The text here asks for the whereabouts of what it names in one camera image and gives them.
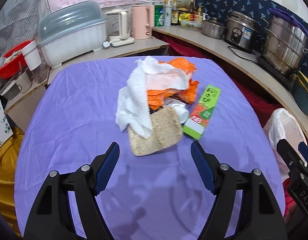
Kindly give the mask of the small white plastic bottle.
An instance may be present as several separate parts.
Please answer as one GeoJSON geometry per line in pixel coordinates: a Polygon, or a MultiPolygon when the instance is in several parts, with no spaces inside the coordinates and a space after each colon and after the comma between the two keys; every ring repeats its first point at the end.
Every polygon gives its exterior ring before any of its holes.
{"type": "Polygon", "coordinates": [[[184,124],[189,118],[189,111],[186,109],[186,104],[177,99],[164,99],[163,107],[172,107],[176,111],[181,124],[184,124]]]}

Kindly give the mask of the small steel pot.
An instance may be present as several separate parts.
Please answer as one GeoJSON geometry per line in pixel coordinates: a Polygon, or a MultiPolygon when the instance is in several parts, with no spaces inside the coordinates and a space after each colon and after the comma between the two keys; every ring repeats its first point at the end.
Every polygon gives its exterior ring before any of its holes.
{"type": "Polygon", "coordinates": [[[219,23],[215,17],[202,21],[201,33],[207,37],[220,40],[223,38],[225,31],[226,27],[219,23]]]}

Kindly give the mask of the curved grey countertop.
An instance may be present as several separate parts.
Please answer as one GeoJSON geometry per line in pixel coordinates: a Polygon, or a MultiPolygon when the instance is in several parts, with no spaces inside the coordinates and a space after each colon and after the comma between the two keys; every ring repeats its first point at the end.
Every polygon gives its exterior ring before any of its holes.
{"type": "Polygon", "coordinates": [[[308,116],[298,107],[292,94],[271,74],[256,64],[257,57],[255,55],[236,49],[229,50],[227,42],[207,37],[199,31],[187,30],[177,26],[154,27],[153,31],[188,42],[212,53],[249,76],[295,117],[308,139],[308,116]]]}

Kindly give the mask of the beige scrub sponge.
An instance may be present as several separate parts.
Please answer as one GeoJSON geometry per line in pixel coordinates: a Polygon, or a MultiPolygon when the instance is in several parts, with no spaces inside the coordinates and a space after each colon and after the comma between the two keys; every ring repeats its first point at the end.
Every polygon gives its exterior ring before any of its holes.
{"type": "Polygon", "coordinates": [[[165,107],[150,115],[151,135],[145,139],[128,126],[130,148],[135,156],[141,157],[169,148],[177,144],[183,136],[183,128],[177,112],[172,107],[165,107]]]}

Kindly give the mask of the green wasabi box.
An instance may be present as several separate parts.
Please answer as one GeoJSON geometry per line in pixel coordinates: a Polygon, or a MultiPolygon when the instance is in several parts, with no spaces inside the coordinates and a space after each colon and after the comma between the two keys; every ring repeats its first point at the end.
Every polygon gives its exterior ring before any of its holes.
{"type": "Polygon", "coordinates": [[[204,134],[218,102],[221,89],[208,85],[183,125],[183,133],[199,140],[204,134]]]}

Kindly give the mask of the large steel steamer pot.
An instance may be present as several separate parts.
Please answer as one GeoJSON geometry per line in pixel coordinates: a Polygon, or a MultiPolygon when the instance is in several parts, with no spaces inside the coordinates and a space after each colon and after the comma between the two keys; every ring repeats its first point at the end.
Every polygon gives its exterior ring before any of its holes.
{"type": "Polygon", "coordinates": [[[272,17],[265,29],[267,38],[263,57],[282,74],[295,72],[304,54],[308,54],[307,38],[300,38],[287,27],[272,21],[272,17]]]}

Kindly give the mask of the black induction cooker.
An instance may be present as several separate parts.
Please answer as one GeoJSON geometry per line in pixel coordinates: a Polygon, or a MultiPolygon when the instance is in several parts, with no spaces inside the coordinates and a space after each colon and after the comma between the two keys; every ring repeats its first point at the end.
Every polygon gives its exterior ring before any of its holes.
{"type": "Polygon", "coordinates": [[[286,75],[282,74],[279,70],[270,65],[263,56],[257,57],[257,64],[271,74],[289,92],[292,92],[297,76],[296,72],[287,73],[286,75]]]}

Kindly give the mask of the purple tablecloth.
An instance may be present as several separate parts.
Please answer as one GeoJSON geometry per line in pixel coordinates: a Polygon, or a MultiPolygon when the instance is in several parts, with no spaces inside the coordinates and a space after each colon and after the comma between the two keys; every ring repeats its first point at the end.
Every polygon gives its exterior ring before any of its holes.
{"type": "MultiPolygon", "coordinates": [[[[136,67],[136,57],[89,61],[57,74],[25,132],[17,159],[15,207],[20,230],[46,176],[76,171],[106,152],[112,142],[120,157],[106,190],[97,196],[115,239],[197,239],[215,197],[205,189],[190,154],[192,139],[157,154],[135,156],[129,137],[115,123],[119,89],[136,67]]],[[[198,95],[207,85],[221,89],[200,144],[238,171],[258,168],[281,210],[283,184],[274,153],[253,108],[230,77],[211,60],[190,58],[198,95]]]]}

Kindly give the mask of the red fabric under counter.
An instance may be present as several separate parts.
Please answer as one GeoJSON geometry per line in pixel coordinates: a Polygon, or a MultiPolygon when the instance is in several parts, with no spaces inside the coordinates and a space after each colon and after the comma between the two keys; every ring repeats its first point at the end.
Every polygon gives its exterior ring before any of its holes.
{"type": "Polygon", "coordinates": [[[282,105],[257,82],[225,60],[178,38],[158,32],[154,36],[169,44],[171,56],[183,56],[196,65],[193,78],[197,95],[207,85],[221,89],[211,123],[200,142],[203,148],[236,170],[264,172],[279,206],[286,215],[295,205],[287,192],[290,180],[282,181],[274,153],[263,127],[282,105]]]}

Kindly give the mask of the steel rice cooker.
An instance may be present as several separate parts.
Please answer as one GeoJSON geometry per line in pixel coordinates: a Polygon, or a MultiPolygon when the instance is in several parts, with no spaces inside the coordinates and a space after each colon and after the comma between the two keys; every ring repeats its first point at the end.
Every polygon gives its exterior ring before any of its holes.
{"type": "Polygon", "coordinates": [[[229,44],[251,53],[259,34],[259,24],[254,19],[238,11],[232,11],[228,17],[224,40],[229,44]]]}

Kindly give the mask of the clear white electric kettle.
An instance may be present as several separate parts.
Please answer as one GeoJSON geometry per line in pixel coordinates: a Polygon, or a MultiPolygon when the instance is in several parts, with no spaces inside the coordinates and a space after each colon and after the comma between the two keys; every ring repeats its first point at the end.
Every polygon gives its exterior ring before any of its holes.
{"type": "Polygon", "coordinates": [[[134,38],[130,34],[129,11],[126,9],[113,9],[105,13],[107,18],[107,41],[104,48],[122,47],[133,44],[134,38]]]}

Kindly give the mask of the white green cardboard box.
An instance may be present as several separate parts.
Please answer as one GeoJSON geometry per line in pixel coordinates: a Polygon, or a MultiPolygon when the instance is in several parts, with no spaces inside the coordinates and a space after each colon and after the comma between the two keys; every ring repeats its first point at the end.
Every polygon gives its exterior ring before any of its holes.
{"type": "Polygon", "coordinates": [[[0,100],[0,148],[12,135],[13,131],[4,114],[4,109],[0,100]]]}

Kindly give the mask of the green tin can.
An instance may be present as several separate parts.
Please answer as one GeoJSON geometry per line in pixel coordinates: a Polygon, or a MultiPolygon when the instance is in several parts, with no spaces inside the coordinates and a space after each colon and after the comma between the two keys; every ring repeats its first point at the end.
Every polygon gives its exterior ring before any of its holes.
{"type": "Polygon", "coordinates": [[[154,25],[160,27],[164,25],[164,6],[162,4],[154,5],[154,25]]]}

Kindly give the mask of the white paper towel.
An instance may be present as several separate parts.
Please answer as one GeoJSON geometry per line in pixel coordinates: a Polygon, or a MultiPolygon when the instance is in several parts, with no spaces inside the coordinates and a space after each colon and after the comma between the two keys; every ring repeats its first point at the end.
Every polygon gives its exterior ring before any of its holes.
{"type": "Polygon", "coordinates": [[[135,61],[126,86],[119,90],[115,122],[121,131],[131,126],[134,132],[147,139],[152,132],[150,108],[147,102],[146,75],[149,57],[135,61]]]}

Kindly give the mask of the orange wrapper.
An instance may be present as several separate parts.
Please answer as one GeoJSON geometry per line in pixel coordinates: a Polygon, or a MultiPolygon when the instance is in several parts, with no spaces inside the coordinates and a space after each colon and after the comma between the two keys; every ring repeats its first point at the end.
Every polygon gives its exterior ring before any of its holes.
{"type": "Polygon", "coordinates": [[[192,104],[196,99],[198,81],[192,76],[197,70],[195,64],[183,57],[169,62],[149,57],[146,75],[147,102],[151,110],[162,107],[164,99],[178,95],[182,101],[192,104]]]}

